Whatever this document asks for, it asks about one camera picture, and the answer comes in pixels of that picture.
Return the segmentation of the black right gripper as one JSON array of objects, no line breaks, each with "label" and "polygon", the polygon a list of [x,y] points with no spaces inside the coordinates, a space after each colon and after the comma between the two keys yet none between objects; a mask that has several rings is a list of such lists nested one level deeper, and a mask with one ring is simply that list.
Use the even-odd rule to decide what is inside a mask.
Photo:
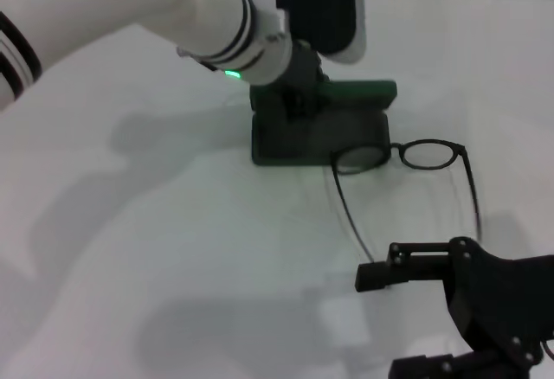
[{"label": "black right gripper", "polygon": [[553,338],[553,256],[502,259],[468,237],[392,243],[386,260],[358,266],[354,286],[445,278],[448,311],[474,352],[396,359],[388,378],[527,378],[543,361],[541,343]]}]

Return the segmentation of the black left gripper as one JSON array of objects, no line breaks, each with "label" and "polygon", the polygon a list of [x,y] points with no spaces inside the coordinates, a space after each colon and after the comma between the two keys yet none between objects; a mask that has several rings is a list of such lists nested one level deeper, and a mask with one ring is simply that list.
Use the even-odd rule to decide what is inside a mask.
[{"label": "black left gripper", "polygon": [[321,101],[319,86],[328,81],[318,53],[304,42],[293,41],[291,60],[276,82],[287,119],[314,117],[325,104]]}]

